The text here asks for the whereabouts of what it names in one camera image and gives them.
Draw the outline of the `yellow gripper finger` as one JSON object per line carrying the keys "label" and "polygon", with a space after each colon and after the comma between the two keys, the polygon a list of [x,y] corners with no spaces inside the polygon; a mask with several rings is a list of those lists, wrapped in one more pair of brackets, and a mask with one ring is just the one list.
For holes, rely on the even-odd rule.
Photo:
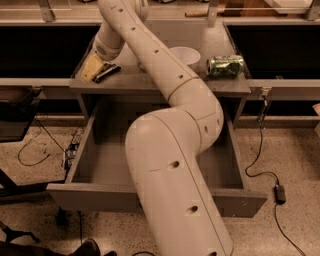
{"label": "yellow gripper finger", "polygon": [[104,67],[102,59],[96,55],[90,55],[87,59],[81,73],[81,79],[84,82],[91,81]]}

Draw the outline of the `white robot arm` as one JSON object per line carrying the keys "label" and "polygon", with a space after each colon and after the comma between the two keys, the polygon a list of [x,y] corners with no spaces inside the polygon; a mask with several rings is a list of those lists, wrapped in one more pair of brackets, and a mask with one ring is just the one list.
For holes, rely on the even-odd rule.
{"label": "white robot arm", "polygon": [[197,163],[223,128],[222,107],[203,80],[144,24],[144,0],[98,0],[103,21],[81,77],[91,80],[129,47],[169,106],[129,127],[129,171],[161,256],[236,256]]}

